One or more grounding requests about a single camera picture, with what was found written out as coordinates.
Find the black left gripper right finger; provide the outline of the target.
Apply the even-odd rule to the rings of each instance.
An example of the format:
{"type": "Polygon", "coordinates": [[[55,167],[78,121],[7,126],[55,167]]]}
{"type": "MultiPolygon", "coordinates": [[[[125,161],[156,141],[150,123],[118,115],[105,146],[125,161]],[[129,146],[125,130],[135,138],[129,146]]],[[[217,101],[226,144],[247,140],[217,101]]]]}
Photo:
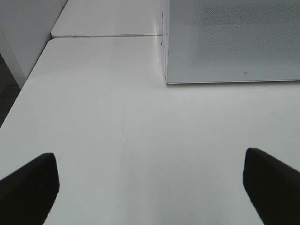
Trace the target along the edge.
{"type": "Polygon", "coordinates": [[[242,182],[265,225],[300,223],[300,172],[256,148],[245,154],[242,182]]]}

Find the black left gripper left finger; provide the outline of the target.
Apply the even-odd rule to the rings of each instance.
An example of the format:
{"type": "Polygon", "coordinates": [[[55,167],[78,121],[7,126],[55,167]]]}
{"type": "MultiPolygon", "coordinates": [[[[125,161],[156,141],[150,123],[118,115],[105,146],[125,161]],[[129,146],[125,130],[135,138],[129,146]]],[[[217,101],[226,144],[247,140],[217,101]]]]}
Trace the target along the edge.
{"type": "Polygon", "coordinates": [[[44,153],[0,180],[0,223],[42,225],[60,182],[53,153],[44,153]]]}

